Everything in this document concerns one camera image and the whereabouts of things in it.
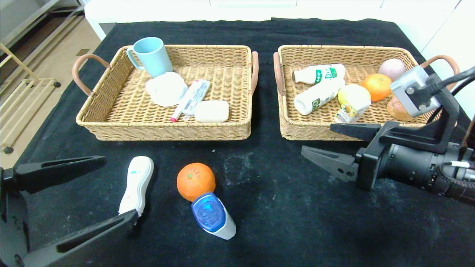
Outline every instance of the blue bottle cap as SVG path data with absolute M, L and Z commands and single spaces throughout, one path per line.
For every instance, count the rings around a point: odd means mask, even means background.
M 198 197 L 191 204 L 191 210 L 198 224 L 208 232 L 214 233 L 226 223 L 223 204 L 213 193 Z

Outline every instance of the black table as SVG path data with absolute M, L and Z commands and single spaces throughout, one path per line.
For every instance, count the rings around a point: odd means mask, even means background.
M 300 155 L 302 144 L 353 153 L 362 142 L 292 142 L 279 132 L 272 54 L 283 44 L 367 45 L 408 49 L 423 57 L 394 24 L 378 20 L 273 19 L 118 24 L 95 51 L 110 61 L 117 49 L 146 36 L 167 44 L 247 45 L 259 52 L 252 134 L 236 142 L 102 142 L 75 123 L 86 96 L 70 84 L 18 163 L 87 155 L 105 167 L 28 195 L 31 246 L 117 214 L 126 170 L 137 155 L 155 172 L 144 215 L 132 234 L 77 266 L 475 266 L 475 208 L 392 180 L 373 192 L 344 183 Z M 80 72 L 94 87 L 104 67 Z M 191 162 L 210 166 L 216 195 L 237 225 L 222 240 L 196 224 L 176 175 Z

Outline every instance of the white electric toothbrush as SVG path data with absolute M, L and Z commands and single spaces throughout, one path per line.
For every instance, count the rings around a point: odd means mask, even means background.
M 119 205 L 119 215 L 136 209 L 139 217 L 145 207 L 145 191 L 153 173 L 153 161 L 137 156 L 130 161 L 127 171 L 127 187 Z

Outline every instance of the orange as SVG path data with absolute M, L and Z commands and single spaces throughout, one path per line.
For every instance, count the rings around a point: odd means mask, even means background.
M 210 167 L 199 162 L 191 163 L 178 173 L 177 188 L 182 197 L 193 202 L 202 194 L 213 192 L 216 180 Z
M 366 77 L 361 86 L 366 88 L 371 95 L 371 101 L 376 102 L 383 100 L 391 93 L 391 79 L 383 74 L 371 74 Z

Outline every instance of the basket handle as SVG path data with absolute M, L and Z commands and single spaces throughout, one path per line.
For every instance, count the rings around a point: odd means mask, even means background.
M 432 62 L 438 60 L 438 59 L 443 59 L 445 61 L 447 61 L 447 63 L 452 67 L 452 70 L 454 71 L 454 75 L 457 75 L 460 73 L 460 68 L 458 67 L 458 64 L 457 62 L 455 62 L 455 60 L 449 56 L 446 56 L 446 55 L 438 55 L 438 56 L 435 56 L 431 59 L 429 59 L 428 61 L 422 63 L 420 66 L 423 67 L 423 68 L 426 68 L 427 66 L 429 66 Z M 452 84 L 449 84 L 447 86 L 447 89 L 448 90 L 452 90 L 452 88 L 454 88 L 454 86 L 456 85 L 457 83 L 452 83 Z
M 80 56 L 78 59 L 76 59 L 76 62 L 74 62 L 73 71 L 72 71 L 74 82 L 77 84 L 77 86 L 81 90 L 83 90 L 83 92 L 87 96 L 92 96 L 94 94 L 94 92 L 92 92 L 89 88 L 87 88 L 87 86 L 79 78 L 79 68 L 89 58 L 93 58 L 93 59 L 99 61 L 99 63 L 101 63 L 106 68 L 110 68 L 111 65 L 109 63 L 107 63 L 105 60 L 103 60 L 102 58 L 100 58 L 99 56 L 96 56 L 94 54 L 84 54 L 84 55 Z
M 282 65 L 280 64 L 280 56 L 279 52 L 274 53 L 274 75 L 275 75 L 275 83 L 277 84 L 277 90 L 279 91 L 280 95 L 285 95 L 285 84 L 282 80 Z
M 259 55 L 256 51 L 252 52 L 252 77 L 251 77 L 251 91 L 250 95 L 253 95 L 257 86 L 257 78 L 259 78 Z

